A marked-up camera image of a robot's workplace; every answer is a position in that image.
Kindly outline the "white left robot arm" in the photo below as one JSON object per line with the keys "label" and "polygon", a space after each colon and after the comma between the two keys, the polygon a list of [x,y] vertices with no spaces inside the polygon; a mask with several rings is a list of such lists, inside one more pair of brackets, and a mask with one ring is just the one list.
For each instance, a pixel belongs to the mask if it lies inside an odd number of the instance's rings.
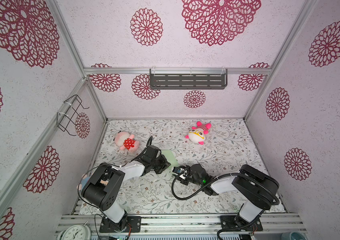
{"label": "white left robot arm", "polygon": [[122,183],[152,171],[159,175],[170,166],[171,163],[163,155],[154,159],[135,158],[122,167],[101,163],[81,187],[80,196],[97,207],[112,223],[123,223],[126,211],[116,202]]}

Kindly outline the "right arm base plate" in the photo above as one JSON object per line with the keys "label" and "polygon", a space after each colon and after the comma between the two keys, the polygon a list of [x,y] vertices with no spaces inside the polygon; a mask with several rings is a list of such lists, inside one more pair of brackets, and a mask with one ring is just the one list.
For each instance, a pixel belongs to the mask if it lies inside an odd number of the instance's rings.
{"label": "right arm base plate", "polygon": [[263,226],[260,221],[260,215],[250,222],[247,222],[239,215],[223,215],[220,216],[221,227],[223,230],[238,229],[238,231],[260,232]]}

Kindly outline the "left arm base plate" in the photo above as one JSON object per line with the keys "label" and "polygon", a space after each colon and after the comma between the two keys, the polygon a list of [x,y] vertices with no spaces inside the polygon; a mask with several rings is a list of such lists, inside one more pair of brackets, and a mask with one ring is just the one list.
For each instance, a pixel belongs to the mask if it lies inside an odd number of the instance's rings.
{"label": "left arm base plate", "polygon": [[115,223],[103,218],[99,228],[100,233],[139,233],[141,228],[140,216],[125,215],[120,222]]}

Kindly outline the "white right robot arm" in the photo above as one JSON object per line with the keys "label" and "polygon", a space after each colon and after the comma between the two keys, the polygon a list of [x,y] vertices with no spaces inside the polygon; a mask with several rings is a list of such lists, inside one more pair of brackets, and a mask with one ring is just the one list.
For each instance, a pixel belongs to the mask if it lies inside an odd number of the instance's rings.
{"label": "white right robot arm", "polygon": [[[238,172],[217,177],[209,175],[201,164],[174,167],[173,174],[176,178],[172,182],[172,194],[181,201],[191,199],[199,192],[208,196],[217,196],[225,192],[239,191],[247,199],[235,217],[235,223],[241,227],[257,222],[264,211],[280,204],[277,197],[279,183],[249,165],[243,165]],[[192,183],[200,189],[188,197],[181,198],[174,190],[176,181],[185,186]]]}

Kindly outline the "light green paper sheet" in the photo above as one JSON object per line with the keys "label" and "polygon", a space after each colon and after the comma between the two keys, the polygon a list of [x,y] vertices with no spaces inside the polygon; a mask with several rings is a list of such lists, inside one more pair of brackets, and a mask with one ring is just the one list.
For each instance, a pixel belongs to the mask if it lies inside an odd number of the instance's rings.
{"label": "light green paper sheet", "polygon": [[171,150],[162,150],[162,155],[166,158],[167,162],[170,163],[168,169],[172,170],[174,167],[179,167],[180,164],[178,163],[174,153]]}

